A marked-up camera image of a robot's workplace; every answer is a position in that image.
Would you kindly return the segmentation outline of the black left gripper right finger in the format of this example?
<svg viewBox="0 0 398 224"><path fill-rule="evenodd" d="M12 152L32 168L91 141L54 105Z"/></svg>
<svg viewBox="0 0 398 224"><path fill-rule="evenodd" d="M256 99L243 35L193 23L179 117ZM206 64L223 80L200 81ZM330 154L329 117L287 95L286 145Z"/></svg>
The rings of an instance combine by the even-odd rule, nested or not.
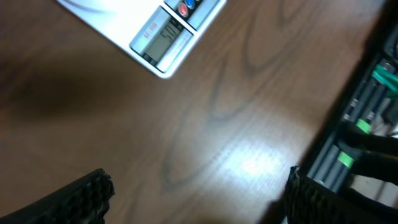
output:
<svg viewBox="0 0 398 224"><path fill-rule="evenodd" d="M292 166L284 190L288 223L397 224L397 209L348 189L333 192Z"/></svg>

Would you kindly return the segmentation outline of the white digital kitchen scale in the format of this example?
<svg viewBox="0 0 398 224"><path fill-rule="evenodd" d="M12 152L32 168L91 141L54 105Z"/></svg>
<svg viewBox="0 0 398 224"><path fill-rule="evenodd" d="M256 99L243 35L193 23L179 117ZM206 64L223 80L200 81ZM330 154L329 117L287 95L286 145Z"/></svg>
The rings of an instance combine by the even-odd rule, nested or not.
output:
<svg viewBox="0 0 398 224"><path fill-rule="evenodd" d="M170 78L226 0L58 0L159 78Z"/></svg>

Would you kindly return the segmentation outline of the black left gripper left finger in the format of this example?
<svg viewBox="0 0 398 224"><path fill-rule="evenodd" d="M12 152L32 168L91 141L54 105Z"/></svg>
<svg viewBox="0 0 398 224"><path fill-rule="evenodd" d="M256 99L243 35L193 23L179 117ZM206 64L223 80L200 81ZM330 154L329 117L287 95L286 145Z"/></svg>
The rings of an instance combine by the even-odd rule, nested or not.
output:
<svg viewBox="0 0 398 224"><path fill-rule="evenodd" d="M1 218L1 224L104 224L114 195L103 169L77 179L46 197Z"/></svg>

